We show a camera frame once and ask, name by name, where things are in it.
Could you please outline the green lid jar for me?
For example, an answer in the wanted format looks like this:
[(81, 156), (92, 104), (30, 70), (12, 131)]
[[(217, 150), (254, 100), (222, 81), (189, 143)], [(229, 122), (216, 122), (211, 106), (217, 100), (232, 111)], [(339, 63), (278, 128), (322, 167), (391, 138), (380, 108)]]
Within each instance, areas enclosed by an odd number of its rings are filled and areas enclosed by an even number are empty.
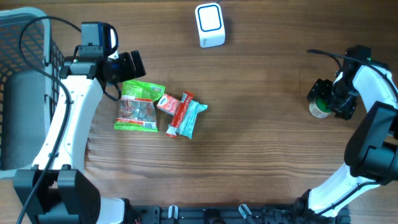
[(309, 111), (316, 118), (326, 118), (332, 113), (326, 101), (321, 98), (315, 98), (310, 102)]

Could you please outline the red stick packet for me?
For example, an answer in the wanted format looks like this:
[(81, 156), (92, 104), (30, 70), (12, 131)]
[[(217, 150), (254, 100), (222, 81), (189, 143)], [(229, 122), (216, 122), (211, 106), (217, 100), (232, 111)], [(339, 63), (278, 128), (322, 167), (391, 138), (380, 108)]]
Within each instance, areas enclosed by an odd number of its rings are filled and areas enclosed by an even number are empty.
[(167, 136), (171, 138), (177, 137), (177, 128), (181, 125), (185, 113), (187, 112), (189, 104), (192, 101), (193, 97), (194, 97), (193, 93), (190, 93), (189, 91), (183, 92), (180, 105), (178, 106), (177, 111), (167, 129), (166, 132)]

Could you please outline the teal packet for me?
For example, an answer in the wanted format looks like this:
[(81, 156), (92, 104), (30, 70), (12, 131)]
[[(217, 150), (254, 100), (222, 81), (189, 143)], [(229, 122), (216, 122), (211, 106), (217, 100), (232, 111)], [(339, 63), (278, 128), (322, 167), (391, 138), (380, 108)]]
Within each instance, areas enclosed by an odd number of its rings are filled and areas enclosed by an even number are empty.
[(185, 113), (182, 123), (177, 128), (177, 133), (191, 139), (193, 137), (193, 130), (195, 127), (198, 113), (205, 111), (207, 108), (208, 105), (203, 105), (197, 101), (192, 100), (188, 106), (188, 110)]

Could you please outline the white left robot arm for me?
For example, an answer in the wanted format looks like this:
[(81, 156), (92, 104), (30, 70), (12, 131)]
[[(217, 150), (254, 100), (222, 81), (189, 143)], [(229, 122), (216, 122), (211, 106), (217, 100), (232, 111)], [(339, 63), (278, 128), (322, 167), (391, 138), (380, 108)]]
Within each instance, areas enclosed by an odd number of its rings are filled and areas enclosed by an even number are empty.
[(91, 122), (107, 83), (146, 74), (139, 51), (104, 57), (67, 57), (60, 96), (44, 145), (30, 169), (17, 170), (14, 189), (32, 223), (138, 223), (125, 198), (102, 197), (83, 174)]

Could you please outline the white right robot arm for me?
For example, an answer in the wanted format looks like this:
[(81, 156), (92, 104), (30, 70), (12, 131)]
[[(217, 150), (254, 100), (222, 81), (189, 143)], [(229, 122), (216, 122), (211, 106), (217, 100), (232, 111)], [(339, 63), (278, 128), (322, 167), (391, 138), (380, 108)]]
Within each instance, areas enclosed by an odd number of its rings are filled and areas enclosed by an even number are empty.
[(310, 189), (293, 205), (290, 217), (304, 223), (341, 223), (342, 210), (368, 190), (397, 180), (397, 87), (386, 63), (371, 58), (371, 48), (355, 45), (345, 54), (311, 49), (338, 65), (336, 79), (318, 79), (307, 95), (314, 117), (330, 114), (352, 118), (360, 98), (366, 116), (350, 137), (340, 168), (320, 186)]

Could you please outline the white barcode scanner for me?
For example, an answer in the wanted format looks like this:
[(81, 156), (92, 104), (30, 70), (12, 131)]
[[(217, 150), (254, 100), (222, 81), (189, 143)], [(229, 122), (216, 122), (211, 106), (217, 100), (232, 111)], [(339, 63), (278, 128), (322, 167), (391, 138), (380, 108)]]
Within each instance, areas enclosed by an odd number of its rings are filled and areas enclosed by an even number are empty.
[(198, 35), (201, 48), (223, 45), (226, 39), (223, 14), (216, 2), (198, 5), (195, 8)]

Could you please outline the green snack bag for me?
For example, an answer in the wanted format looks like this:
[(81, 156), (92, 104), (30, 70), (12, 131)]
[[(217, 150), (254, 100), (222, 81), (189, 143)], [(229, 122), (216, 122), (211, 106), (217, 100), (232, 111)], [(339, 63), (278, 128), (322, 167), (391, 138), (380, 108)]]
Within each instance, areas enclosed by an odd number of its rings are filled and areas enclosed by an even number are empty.
[(161, 99), (164, 92), (165, 87), (155, 83), (138, 80), (124, 82), (114, 129), (156, 133), (158, 128), (154, 103)]

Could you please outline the grey plastic shopping basket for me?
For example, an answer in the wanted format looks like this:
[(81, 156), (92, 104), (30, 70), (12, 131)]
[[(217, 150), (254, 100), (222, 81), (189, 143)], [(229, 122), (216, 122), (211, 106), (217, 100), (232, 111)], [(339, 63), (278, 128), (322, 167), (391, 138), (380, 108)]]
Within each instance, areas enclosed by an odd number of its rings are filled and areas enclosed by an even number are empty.
[(1, 178), (30, 169), (58, 100), (59, 85), (31, 69), (30, 62), (58, 77), (64, 56), (51, 38), (51, 23), (34, 7), (1, 11)]

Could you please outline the black mounting rail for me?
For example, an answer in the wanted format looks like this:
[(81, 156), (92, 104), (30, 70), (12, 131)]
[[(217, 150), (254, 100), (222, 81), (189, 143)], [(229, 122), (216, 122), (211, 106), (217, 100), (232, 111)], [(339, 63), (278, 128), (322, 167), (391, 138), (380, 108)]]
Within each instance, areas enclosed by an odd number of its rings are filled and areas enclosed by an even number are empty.
[(133, 223), (139, 224), (205, 224), (205, 223), (332, 223), (350, 224), (348, 207), (343, 207), (335, 217), (316, 217), (309, 210), (289, 204), (269, 204), (261, 207), (249, 206), (243, 212), (232, 207), (159, 207), (134, 206)]

